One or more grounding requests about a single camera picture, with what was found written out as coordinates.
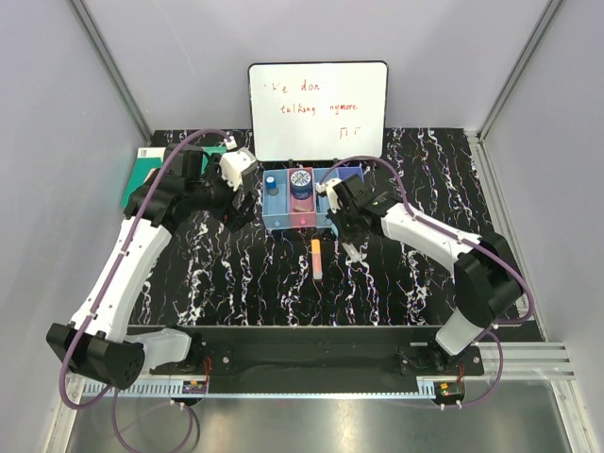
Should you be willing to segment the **blue white highlighter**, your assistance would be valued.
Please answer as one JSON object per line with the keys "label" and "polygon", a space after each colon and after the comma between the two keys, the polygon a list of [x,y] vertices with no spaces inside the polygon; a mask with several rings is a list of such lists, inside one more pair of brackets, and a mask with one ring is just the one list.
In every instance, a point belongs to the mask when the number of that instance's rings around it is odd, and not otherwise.
{"label": "blue white highlighter", "polygon": [[366,264],[367,254],[359,250],[354,244],[343,243],[343,249],[351,263],[360,263],[361,265]]}

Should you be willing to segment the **light blue bin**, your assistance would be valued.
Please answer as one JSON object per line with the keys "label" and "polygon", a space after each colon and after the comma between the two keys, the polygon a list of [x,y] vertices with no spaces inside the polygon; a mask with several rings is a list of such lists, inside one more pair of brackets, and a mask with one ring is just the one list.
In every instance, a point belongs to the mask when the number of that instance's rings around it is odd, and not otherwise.
{"label": "light blue bin", "polygon": [[[265,179],[273,176],[277,181],[278,196],[266,191]],[[287,229],[291,226],[289,207],[288,170],[265,170],[262,176],[262,220],[267,230]]]}
{"label": "light blue bin", "polygon": [[317,228],[331,228],[332,222],[327,217],[328,210],[330,208],[328,198],[319,194],[317,190],[318,183],[325,177],[325,182],[329,182],[333,178],[339,178],[338,170],[331,172],[327,171],[327,168],[315,168],[313,171],[314,178],[314,189],[315,189],[315,210],[316,210],[316,227]]}

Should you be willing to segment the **blue grey glue stick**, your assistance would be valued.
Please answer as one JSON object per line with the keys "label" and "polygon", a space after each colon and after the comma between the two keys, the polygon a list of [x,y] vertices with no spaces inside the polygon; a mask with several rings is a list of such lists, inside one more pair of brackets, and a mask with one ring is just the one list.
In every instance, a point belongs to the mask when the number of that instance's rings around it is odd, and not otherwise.
{"label": "blue grey glue stick", "polygon": [[277,181],[273,176],[268,176],[265,179],[266,191],[270,196],[278,196]]}

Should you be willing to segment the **orange highlighter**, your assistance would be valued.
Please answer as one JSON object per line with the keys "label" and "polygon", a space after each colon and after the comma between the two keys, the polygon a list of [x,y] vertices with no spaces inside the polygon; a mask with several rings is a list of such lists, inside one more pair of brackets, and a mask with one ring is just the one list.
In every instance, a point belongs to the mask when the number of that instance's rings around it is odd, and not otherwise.
{"label": "orange highlighter", "polygon": [[312,239],[310,242],[312,277],[314,280],[323,278],[321,242],[318,239]]}

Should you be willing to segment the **pink bin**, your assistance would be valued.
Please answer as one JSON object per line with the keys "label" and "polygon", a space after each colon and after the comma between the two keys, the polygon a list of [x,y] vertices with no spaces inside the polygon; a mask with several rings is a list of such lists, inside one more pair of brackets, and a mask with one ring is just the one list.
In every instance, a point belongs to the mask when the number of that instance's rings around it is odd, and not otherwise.
{"label": "pink bin", "polygon": [[[300,169],[307,170],[312,175],[312,194],[306,200],[297,200],[291,196],[291,192],[290,192],[290,174],[293,171],[300,170]],[[287,183],[288,183],[289,199],[290,199],[289,214],[290,214],[290,221],[291,221],[292,227],[314,227],[316,210],[315,210],[314,178],[313,178],[312,169],[310,167],[290,169],[288,171]],[[311,208],[311,211],[309,211],[309,212],[293,212],[292,207],[295,205],[308,206],[309,208]]]}

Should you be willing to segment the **blue ink bottle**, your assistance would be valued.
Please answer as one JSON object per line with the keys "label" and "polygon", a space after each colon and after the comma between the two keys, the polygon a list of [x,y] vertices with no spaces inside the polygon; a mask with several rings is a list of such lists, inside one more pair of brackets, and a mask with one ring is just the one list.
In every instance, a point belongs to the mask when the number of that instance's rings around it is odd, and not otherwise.
{"label": "blue ink bottle", "polygon": [[291,196],[297,200],[306,200],[312,194],[312,175],[307,170],[295,170],[290,174]]}

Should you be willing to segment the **purple bin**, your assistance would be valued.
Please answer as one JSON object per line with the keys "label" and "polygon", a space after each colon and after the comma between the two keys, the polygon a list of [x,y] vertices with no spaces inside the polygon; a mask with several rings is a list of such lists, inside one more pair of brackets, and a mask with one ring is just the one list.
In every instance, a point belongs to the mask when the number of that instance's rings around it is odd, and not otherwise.
{"label": "purple bin", "polygon": [[340,167],[337,169],[337,176],[341,180],[339,186],[346,187],[353,192],[365,190],[363,170],[359,165]]}

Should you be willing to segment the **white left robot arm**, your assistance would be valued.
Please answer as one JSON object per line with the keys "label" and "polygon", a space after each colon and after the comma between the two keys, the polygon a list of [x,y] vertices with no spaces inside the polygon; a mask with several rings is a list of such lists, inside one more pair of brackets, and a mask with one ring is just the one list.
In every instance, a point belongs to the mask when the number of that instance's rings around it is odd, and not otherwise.
{"label": "white left robot arm", "polygon": [[202,366],[204,351],[184,329],[131,336],[130,315],[151,268],[183,222],[205,211],[235,232],[253,219],[254,194],[234,201],[256,166],[246,148],[164,148],[161,166],[149,170],[128,197],[117,242],[90,294],[67,324],[54,323],[47,331],[63,373],[125,390],[141,373],[166,363],[185,374]]}

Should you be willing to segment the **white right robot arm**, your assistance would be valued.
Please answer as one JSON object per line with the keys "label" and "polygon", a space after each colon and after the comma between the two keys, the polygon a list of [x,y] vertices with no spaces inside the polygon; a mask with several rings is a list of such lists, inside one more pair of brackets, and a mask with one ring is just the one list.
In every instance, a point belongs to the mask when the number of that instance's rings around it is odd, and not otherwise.
{"label": "white right robot arm", "polygon": [[448,226],[390,193],[374,193],[359,176],[321,181],[316,188],[352,261],[361,260],[354,242],[375,234],[423,253],[453,277],[456,309],[428,351],[437,373],[459,367],[462,351],[527,292],[507,240],[495,232],[480,236]]}

